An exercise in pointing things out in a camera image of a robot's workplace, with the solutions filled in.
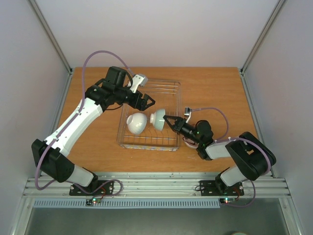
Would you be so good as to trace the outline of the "teal patterned bowl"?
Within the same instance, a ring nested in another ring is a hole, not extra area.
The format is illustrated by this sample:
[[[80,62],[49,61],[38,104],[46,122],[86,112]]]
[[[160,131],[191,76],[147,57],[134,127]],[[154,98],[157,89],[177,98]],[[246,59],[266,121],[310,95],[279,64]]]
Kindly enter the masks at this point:
[[[165,120],[165,109],[158,109],[150,115],[150,123],[156,130],[162,131],[164,128]]]

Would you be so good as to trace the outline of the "white ceramic bowl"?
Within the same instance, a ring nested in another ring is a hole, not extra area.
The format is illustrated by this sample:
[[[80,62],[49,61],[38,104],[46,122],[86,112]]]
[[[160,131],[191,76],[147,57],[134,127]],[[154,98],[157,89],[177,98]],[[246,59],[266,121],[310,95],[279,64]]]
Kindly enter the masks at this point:
[[[134,113],[126,120],[129,131],[134,135],[140,135],[147,124],[147,116],[143,113]]]

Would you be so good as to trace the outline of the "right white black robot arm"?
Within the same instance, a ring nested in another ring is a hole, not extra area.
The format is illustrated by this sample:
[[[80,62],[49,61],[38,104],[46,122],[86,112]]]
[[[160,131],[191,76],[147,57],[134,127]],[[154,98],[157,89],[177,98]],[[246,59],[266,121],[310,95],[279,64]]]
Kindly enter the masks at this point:
[[[269,173],[277,162],[275,155],[250,132],[218,141],[213,139],[213,131],[207,120],[200,120],[193,126],[182,117],[165,115],[163,118],[173,132],[198,145],[196,151],[201,159],[232,158],[235,165],[215,177],[214,184],[219,195],[229,193],[236,183],[254,181]]]

